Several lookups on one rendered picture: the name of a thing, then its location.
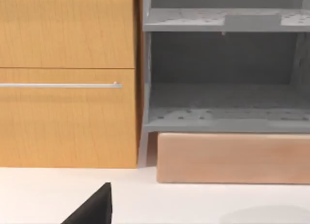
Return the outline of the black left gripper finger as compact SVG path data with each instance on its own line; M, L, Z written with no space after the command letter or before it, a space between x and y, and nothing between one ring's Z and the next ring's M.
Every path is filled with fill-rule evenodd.
M61 224L111 224L112 187L104 183Z

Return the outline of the wooden cupboard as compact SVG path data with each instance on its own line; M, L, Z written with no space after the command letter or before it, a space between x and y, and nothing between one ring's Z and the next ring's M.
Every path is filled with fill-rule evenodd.
M101 69L133 69L135 71L135 99L136 99L136 132L137 132L137 154L139 149L140 127L141 127L141 21L140 0L134 0L134 39L135 39L135 65L133 68L101 68ZM21 69L73 69L73 68L21 68ZM98 68L75 68L75 69L98 69Z

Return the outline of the pale wooden drawer front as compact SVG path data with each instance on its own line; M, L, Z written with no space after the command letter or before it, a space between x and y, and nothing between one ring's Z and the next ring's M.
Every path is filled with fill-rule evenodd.
M310 184L310 134L160 133L157 180Z

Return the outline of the grey pierced drawer inside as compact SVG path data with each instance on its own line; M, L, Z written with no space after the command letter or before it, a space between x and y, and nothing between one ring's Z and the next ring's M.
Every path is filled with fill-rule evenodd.
M310 134L310 0L143 0L149 134Z

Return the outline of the plain wooden drawer front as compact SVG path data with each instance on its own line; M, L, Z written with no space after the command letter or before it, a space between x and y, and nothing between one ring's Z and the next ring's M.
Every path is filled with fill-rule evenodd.
M134 0L0 0L0 67L133 68Z

